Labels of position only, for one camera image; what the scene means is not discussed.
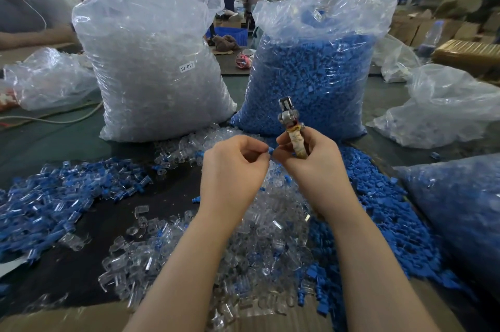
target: brown plush toy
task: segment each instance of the brown plush toy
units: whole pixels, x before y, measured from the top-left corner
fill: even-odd
[[[212,41],[216,45],[216,51],[235,51],[240,49],[234,37],[228,34],[224,37],[214,36],[212,37]]]

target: plastic bottle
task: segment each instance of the plastic bottle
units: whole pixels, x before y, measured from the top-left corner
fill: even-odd
[[[416,55],[418,57],[430,58],[430,55],[437,48],[439,40],[441,39],[444,24],[445,23],[443,20],[437,20],[429,29],[429,31],[426,33],[426,38],[416,51]]]

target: white label sticker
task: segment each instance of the white label sticker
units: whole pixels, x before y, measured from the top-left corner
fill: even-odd
[[[191,70],[192,68],[195,67],[195,62],[194,61],[190,61],[188,62],[187,64],[184,64],[182,66],[179,66],[179,70],[181,73],[185,72],[185,71],[189,71]]]

